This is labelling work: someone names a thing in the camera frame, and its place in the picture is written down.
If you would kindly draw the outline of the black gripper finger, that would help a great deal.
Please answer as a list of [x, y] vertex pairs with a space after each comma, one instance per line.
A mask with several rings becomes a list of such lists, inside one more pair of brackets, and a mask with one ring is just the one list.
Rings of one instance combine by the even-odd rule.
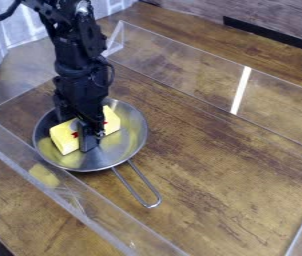
[[72, 109], [67, 103], [67, 101], [58, 96], [53, 96], [53, 104], [54, 104], [54, 112], [56, 117], [60, 123], [68, 121], [75, 117]]
[[104, 136], [104, 120], [88, 123], [84, 120], [77, 121], [79, 148], [81, 152], [88, 152], [99, 146]]

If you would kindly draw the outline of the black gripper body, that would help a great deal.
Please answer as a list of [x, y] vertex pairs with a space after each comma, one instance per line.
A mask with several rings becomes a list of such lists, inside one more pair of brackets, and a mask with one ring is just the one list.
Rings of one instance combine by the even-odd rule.
[[75, 117], [88, 123], [104, 120], [101, 101], [108, 96], [115, 69], [109, 63], [96, 63], [89, 69], [71, 69], [56, 63], [54, 95], [68, 103]]

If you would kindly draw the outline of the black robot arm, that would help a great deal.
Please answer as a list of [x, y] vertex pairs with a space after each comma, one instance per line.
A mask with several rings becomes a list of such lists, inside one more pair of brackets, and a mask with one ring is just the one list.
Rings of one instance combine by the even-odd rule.
[[103, 57], [107, 37], [91, 0], [21, 0], [37, 14], [54, 46], [53, 104], [57, 120], [79, 119], [79, 149], [88, 152], [104, 136], [103, 100], [113, 66]]

